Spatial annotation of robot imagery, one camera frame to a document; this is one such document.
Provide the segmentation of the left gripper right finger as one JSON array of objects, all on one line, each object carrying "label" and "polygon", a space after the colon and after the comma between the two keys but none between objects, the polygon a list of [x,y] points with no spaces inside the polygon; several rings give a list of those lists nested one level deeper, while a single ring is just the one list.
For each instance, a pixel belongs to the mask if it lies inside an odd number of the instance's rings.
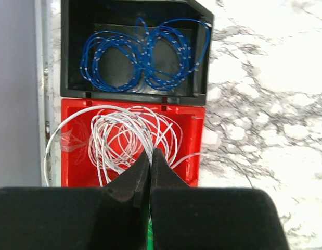
[{"label": "left gripper right finger", "polygon": [[163,151],[156,148],[152,155],[151,189],[189,188],[189,185],[168,165]]}]

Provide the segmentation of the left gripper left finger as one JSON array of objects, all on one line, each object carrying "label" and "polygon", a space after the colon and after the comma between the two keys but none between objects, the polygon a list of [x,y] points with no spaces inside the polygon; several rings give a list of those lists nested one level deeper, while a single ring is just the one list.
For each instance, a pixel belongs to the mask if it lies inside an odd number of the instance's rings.
[{"label": "left gripper left finger", "polygon": [[147,208],[150,193],[150,162],[143,151],[132,166],[102,188],[106,205]]}]

